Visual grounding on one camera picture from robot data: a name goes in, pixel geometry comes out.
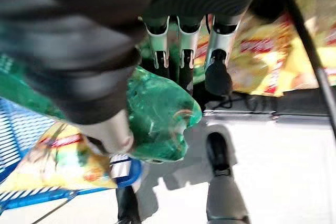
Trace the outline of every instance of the black cable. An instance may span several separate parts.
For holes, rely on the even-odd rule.
[[[284,0],[284,2],[287,7],[287,11],[291,17],[291,20],[302,40],[303,46],[305,47],[311,66],[314,70],[317,82],[322,91],[323,95],[322,97],[324,98],[325,103],[327,105],[331,127],[333,129],[334,136],[336,139],[336,95],[330,86],[328,76],[324,71],[323,65],[316,51],[316,47],[313,43],[313,40],[310,37],[304,25],[305,21],[303,19],[299,7],[297,6],[295,0]]]
[[[205,15],[205,25],[206,25],[206,29],[208,30],[208,33],[210,34],[211,30],[209,26],[209,14]]]

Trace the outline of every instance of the snack bag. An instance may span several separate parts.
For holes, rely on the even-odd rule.
[[[332,86],[336,85],[336,0],[300,0],[305,25],[312,36],[321,62]],[[291,52],[281,71],[279,86],[283,91],[318,87],[313,69],[297,34],[290,42]]]
[[[273,24],[242,27],[237,35],[227,71],[237,92],[281,96],[280,69],[289,53],[291,29],[286,17]]]
[[[77,190],[117,185],[110,178],[109,158],[94,154],[75,127],[56,123],[0,185],[0,191],[42,187]]]

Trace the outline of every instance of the plastic packaging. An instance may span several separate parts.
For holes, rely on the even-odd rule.
[[[117,188],[110,178],[109,164],[109,157],[91,151],[75,127],[56,123],[1,184],[0,191]]]
[[[332,86],[336,85],[336,0],[297,0]],[[303,44],[295,33],[291,52],[281,70],[282,91],[318,87]]]
[[[291,30],[285,17],[242,31],[235,40],[227,71],[238,92],[281,96],[278,78],[289,53]]]
[[[140,159],[178,161],[187,143],[183,131],[202,118],[198,103],[173,81],[137,68],[128,83],[128,111]]]
[[[0,97],[38,113],[65,120],[46,97],[23,79],[23,66],[2,55]],[[197,123],[202,112],[197,102],[176,83],[137,67],[128,82],[128,112],[135,146],[131,156],[144,160],[176,161],[184,157],[183,131]]]

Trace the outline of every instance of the green plastic bag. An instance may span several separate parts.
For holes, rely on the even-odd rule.
[[[37,113],[65,121],[62,112],[24,81],[24,67],[0,56],[0,97]],[[135,144],[129,155],[142,160],[177,161],[187,143],[183,131],[197,123],[197,102],[176,83],[137,67],[128,81],[128,112]]]

